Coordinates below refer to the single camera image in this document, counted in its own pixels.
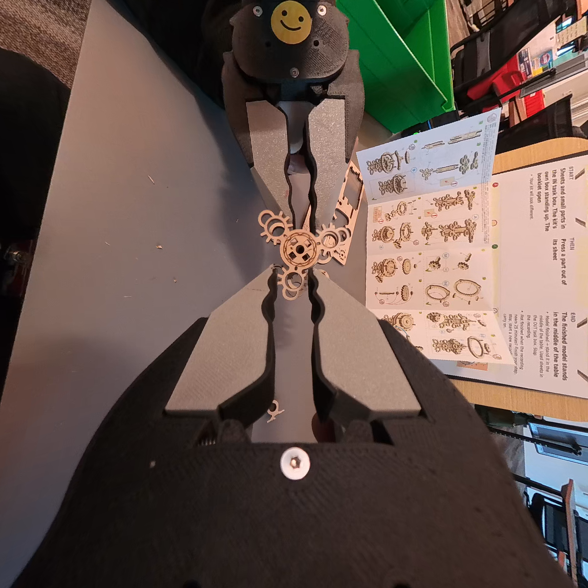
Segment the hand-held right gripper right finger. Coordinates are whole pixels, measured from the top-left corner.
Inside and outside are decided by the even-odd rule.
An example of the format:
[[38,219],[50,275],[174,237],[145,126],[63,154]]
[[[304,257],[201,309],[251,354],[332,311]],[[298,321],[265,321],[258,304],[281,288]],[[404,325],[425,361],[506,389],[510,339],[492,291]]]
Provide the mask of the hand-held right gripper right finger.
[[338,425],[413,417],[421,406],[376,316],[330,278],[311,270],[313,400]]

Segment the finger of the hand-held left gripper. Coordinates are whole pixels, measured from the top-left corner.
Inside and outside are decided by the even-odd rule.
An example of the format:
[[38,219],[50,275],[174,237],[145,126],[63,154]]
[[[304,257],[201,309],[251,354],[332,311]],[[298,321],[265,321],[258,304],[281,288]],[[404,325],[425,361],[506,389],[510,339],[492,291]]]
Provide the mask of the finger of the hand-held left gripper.
[[283,212],[296,221],[291,207],[292,187],[288,178],[290,146],[287,117],[268,101],[246,104],[251,139],[252,175],[266,208]]
[[312,176],[312,229],[331,223],[348,168],[345,130],[344,99],[324,99],[308,114],[306,144]]

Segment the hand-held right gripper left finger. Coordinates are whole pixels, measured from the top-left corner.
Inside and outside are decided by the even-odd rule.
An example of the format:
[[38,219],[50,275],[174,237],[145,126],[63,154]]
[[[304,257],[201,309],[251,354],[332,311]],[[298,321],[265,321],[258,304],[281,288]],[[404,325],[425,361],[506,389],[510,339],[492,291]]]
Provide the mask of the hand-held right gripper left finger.
[[276,296],[271,266],[210,314],[166,413],[244,426],[266,413],[275,396]]

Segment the wooden laser-cut parts sheet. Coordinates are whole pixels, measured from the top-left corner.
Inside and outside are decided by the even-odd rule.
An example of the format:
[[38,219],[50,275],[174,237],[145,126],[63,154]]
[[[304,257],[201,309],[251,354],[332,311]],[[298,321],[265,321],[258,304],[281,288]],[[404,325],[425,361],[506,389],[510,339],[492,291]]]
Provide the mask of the wooden laser-cut parts sheet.
[[337,248],[317,259],[317,263],[325,264],[334,259],[341,265],[345,265],[353,232],[356,227],[359,209],[364,196],[364,181],[359,167],[351,160],[342,184],[339,198],[334,209],[332,223],[342,233],[342,229],[348,230],[349,235],[338,243]]

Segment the wooden gear model assembly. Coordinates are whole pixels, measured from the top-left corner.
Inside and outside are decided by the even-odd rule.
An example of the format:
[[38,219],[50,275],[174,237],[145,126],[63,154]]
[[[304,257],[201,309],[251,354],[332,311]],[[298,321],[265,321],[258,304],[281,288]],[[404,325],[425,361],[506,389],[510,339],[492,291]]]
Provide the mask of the wooden gear model assembly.
[[258,222],[266,242],[279,247],[282,270],[278,273],[277,283],[282,286],[286,300],[295,300],[302,295],[308,270],[320,264],[317,259],[333,251],[349,235],[345,228],[340,233],[334,224],[323,224],[317,234],[295,229],[283,212],[275,214],[271,210],[261,211]]

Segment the person's left forearm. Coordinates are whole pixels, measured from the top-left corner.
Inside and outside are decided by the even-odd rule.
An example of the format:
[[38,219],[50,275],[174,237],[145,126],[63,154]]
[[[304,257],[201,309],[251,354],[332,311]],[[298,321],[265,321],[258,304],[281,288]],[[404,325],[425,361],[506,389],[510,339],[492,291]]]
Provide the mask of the person's left forearm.
[[125,1],[180,70],[224,108],[222,67],[232,50],[231,18],[241,1]]

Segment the green plastic bin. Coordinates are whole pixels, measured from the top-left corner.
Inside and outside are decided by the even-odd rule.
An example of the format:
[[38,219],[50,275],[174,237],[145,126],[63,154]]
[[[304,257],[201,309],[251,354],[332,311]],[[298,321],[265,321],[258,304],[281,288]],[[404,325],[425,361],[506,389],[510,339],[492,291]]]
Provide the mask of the green plastic bin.
[[445,1],[337,1],[359,51],[364,109],[393,133],[454,109]]

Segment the white task instruction card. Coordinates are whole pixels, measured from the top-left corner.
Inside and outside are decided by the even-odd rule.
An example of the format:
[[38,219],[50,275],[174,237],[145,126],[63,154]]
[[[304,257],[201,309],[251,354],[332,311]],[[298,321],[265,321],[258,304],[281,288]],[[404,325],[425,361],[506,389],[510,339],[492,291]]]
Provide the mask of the white task instruction card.
[[[587,154],[587,139],[566,137],[549,139],[496,155],[493,173]],[[540,392],[480,380],[450,376],[454,385],[471,403],[572,422],[587,422],[587,400],[574,396]]]

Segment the folded assembly instruction booklet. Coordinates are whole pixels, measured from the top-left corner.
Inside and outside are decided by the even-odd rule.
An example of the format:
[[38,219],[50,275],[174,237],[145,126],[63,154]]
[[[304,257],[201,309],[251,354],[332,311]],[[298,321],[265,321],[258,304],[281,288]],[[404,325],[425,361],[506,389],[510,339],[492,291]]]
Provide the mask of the folded assembly instruction booklet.
[[500,109],[357,153],[366,306],[429,359],[514,364],[496,317],[490,179]]

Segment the white printed task card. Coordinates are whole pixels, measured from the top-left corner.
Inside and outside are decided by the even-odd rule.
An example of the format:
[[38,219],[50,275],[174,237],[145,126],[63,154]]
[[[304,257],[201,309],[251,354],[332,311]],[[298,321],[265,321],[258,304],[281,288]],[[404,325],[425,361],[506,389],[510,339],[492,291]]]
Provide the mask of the white printed task card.
[[587,155],[492,178],[498,321],[514,365],[492,382],[587,398]]

